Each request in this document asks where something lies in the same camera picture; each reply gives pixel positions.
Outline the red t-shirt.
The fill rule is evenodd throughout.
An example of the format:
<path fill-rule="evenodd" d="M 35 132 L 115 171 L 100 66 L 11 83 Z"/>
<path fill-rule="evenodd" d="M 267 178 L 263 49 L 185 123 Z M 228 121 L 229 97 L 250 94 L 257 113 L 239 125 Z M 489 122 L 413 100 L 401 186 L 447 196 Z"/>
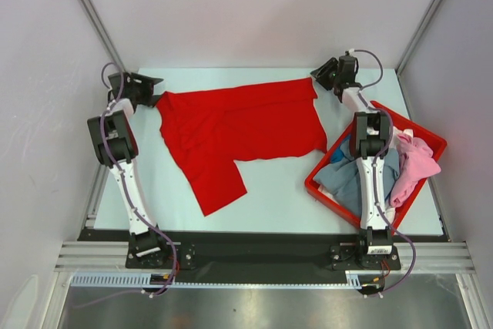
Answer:
<path fill-rule="evenodd" d="M 327 151 L 316 98 L 310 78 L 161 95 L 161 136 L 204 216 L 247 194 L 236 162 Z"/>

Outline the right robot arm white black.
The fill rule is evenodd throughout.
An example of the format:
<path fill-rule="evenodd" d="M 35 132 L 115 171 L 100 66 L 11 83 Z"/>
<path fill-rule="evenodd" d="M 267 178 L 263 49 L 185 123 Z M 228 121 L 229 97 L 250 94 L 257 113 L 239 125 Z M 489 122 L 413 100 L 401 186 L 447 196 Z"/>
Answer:
<path fill-rule="evenodd" d="M 366 88 L 356 81 L 359 60 L 356 49 L 332 58 L 310 74 L 313 80 L 333 94 L 354 115 L 349 150 L 355 159 L 361 182 L 361 228 L 354 252 L 347 258 L 351 267 L 376 270 L 392 253 L 391 221 L 384 212 L 384 157 L 393 135 L 389 114 L 373 106 L 363 95 Z"/>

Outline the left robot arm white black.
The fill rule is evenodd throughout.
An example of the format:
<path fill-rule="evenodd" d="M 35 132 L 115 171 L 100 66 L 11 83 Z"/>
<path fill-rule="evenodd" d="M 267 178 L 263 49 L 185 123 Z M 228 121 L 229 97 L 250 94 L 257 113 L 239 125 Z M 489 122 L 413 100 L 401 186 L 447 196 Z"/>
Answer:
<path fill-rule="evenodd" d="M 171 247 L 157 232 L 158 223 L 146 210 L 136 170 L 139 149 L 129 124 L 137 106 L 153 108 L 160 96 L 154 93 L 162 80 L 135 72 L 108 76 L 107 106 L 102 115 L 87 120 L 92 146 L 99 163 L 113 175 L 129 220 L 126 267 L 157 268 L 170 258 Z"/>

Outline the blue t-shirt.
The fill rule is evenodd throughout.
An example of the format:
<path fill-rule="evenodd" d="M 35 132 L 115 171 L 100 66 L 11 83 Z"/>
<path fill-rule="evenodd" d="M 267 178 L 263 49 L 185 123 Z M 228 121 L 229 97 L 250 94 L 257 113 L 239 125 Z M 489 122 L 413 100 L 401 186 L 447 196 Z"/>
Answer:
<path fill-rule="evenodd" d="M 345 137 L 340 145 L 333 151 L 330 156 L 330 163 L 339 163 L 342 160 L 351 161 L 353 157 L 349 150 L 350 135 Z"/>

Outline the grey-blue t-shirt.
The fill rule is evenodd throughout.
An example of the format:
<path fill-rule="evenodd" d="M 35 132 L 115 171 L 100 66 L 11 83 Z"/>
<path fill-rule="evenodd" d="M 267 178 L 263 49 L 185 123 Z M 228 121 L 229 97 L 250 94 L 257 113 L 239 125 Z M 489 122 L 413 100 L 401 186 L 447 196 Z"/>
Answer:
<path fill-rule="evenodd" d="M 390 195 L 399 175 L 399 155 L 396 149 L 390 148 L 384 157 L 383 181 L 385 204 L 383 210 L 389 210 L 391 208 Z M 354 158 L 351 161 L 342 160 L 339 163 L 329 163 L 317 172 L 314 180 L 323 186 L 338 204 L 354 215 L 361 217 L 361 180 Z"/>

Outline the pink t-shirt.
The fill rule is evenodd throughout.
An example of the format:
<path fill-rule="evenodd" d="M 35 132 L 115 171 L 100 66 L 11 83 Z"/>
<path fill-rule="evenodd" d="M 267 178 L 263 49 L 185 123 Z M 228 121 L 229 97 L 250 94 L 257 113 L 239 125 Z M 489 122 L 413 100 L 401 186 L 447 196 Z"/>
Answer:
<path fill-rule="evenodd" d="M 396 150 L 400 175 L 391 191 L 390 205 L 393 208 L 404 205 L 419 181 L 441 172 L 432 158 L 434 152 L 422 138 L 399 133 L 396 135 Z"/>

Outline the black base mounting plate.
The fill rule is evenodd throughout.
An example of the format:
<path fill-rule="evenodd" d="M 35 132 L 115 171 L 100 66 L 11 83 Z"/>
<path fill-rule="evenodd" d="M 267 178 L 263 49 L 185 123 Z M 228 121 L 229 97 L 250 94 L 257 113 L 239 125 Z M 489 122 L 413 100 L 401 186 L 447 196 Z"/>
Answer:
<path fill-rule="evenodd" d="M 355 234 L 172 232 L 168 246 L 148 257 L 138 251 L 147 237 L 124 230 L 83 230 L 81 242 L 121 242 L 130 269 L 169 269 L 178 260 L 177 280 L 191 284 L 335 284 L 344 271 L 399 271 L 396 250 L 366 255 Z"/>

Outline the left aluminium corner post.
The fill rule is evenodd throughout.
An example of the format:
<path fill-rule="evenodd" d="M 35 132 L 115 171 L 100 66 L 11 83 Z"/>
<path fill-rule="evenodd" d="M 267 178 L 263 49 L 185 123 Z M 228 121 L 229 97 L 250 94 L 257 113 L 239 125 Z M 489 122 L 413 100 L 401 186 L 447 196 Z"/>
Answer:
<path fill-rule="evenodd" d="M 91 24 L 93 31 L 96 33 L 97 38 L 102 44 L 107 56 L 111 62 L 117 64 L 122 70 L 126 70 L 124 62 L 118 53 L 112 38 L 105 27 L 94 3 L 92 0 L 77 0 L 82 7 L 86 17 Z"/>

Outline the aluminium front rail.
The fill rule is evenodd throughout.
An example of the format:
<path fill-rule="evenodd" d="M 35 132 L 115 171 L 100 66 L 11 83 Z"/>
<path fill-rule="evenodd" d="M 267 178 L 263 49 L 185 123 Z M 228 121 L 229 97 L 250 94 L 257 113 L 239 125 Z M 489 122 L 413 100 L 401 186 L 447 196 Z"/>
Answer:
<path fill-rule="evenodd" d="M 415 274 L 473 274 L 475 266 L 466 243 L 416 243 Z M 122 271 L 126 242 L 64 242 L 56 271 Z"/>

